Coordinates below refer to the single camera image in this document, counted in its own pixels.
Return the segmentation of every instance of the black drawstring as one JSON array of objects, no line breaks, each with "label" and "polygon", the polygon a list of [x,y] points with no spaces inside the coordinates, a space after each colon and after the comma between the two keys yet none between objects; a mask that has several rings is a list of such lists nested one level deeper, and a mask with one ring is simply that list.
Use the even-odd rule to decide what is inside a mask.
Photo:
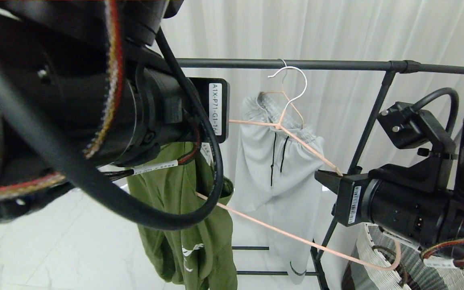
[{"label": "black drawstring", "polygon": [[282,149],[282,161],[280,162],[280,173],[282,173],[282,164],[284,164],[284,155],[286,154],[286,145],[288,143],[289,136],[286,137],[286,141],[284,142],[284,148]]},{"label": "black drawstring", "polygon": [[275,132],[275,139],[273,139],[273,157],[271,159],[271,186],[273,186],[273,165],[275,165],[275,142],[277,141],[277,132]]}]

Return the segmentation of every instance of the floor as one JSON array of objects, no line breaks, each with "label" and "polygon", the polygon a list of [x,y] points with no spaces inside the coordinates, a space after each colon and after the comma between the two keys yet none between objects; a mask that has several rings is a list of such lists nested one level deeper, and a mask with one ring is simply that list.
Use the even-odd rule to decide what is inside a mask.
[{"label": "floor", "polygon": [[[321,240],[330,220],[333,193],[320,207]],[[265,230],[233,216],[236,246],[267,244]],[[350,253],[357,230],[338,228],[331,246]],[[238,270],[282,270],[266,251],[234,251]],[[331,289],[340,289],[346,262],[324,255]],[[309,262],[309,271],[313,271]],[[239,276],[240,290],[319,289],[316,277],[293,285],[287,277]],[[183,290],[158,278],[143,252],[134,224],[107,211],[81,191],[46,209],[0,224],[0,290]]]}]

